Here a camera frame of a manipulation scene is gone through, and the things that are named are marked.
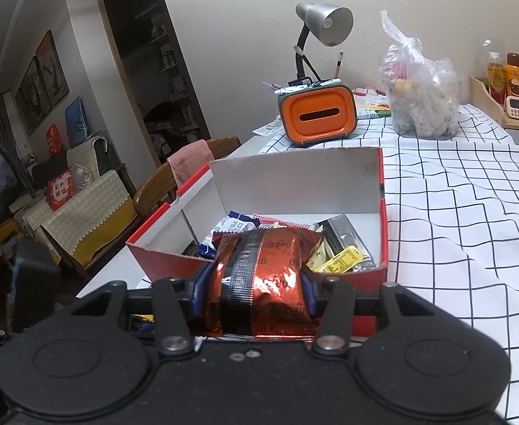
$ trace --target blue snack wrapper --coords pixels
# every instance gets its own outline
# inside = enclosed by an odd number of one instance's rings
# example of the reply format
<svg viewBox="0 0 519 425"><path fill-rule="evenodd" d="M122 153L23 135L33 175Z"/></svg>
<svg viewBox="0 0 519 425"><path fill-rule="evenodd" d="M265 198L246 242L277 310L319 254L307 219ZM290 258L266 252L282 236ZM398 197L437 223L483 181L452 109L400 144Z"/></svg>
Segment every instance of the blue snack wrapper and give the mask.
<svg viewBox="0 0 519 425"><path fill-rule="evenodd" d="M245 216L235 211L230 211L228 215L214 227L210 233L198 245L198 253L214 259L216 249L212 245L212 236L214 233L242 233L248 230L259 228L260 221L253 217Z"/></svg>

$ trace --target doorway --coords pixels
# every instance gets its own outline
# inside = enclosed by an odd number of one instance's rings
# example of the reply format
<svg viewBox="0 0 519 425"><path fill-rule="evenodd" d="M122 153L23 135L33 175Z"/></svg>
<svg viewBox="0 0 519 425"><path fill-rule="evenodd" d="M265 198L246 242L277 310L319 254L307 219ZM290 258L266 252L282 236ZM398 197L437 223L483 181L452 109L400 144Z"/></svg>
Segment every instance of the doorway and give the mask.
<svg viewBox="0 0 519 425"><path fill-rule="evenodd" d="M136 120L156 163L210 138L164 0L98 0Z"/></svg>

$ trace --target lamp arm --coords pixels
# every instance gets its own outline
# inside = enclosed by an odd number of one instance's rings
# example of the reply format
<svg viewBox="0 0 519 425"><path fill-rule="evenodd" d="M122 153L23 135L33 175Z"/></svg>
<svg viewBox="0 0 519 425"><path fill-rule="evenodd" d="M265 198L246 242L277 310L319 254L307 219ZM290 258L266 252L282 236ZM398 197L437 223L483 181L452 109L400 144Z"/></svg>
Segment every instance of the lamp arm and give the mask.
<svg viewBox="0 0 519 425"><path fill-rule="evenodd" d="M301 34L298 36L297 46L302 50L305 49L305 43L307 42L307 36L309 36L310 30L307 27L307 24L303 25L303 30L301 30ZM301 80L305 77L305 66L303 64L303 58L295 53L295 63L297 64L297 79Z"/></svg>

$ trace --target yellow snack packet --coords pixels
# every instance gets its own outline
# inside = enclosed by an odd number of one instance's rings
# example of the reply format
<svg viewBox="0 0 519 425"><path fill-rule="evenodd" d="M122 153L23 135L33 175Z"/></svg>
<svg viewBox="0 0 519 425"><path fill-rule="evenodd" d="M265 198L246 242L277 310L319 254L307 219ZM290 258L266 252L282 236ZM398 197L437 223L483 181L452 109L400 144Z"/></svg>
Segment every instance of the yellow snack packet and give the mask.
<svg viewBox="0 0 519 425"><path fill-rule="evenodd" d="M332 257L329 261L325 262L322 266L315 269L315 272L331 274L346 273L363 259L364 255L358 251L355 246L348 246Z"/></svg>

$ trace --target red box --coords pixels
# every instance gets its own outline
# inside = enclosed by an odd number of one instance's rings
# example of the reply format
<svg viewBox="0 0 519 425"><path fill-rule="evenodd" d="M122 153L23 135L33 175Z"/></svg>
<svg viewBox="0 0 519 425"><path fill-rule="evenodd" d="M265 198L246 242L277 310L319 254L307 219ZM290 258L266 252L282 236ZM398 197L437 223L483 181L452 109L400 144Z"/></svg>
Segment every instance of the red box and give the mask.
<svg viewBox="0 0 519 425"><path fill-rule="evenodd" d="M205 259L183 256L229 211L312 224L346 214L378 268L340 275L358 289L386 280L388 223L380 148L323 148L226 158L204 166L128 240L152 281L187 277ZM354 318L355 335L375 332L373 317Z"/></svg>

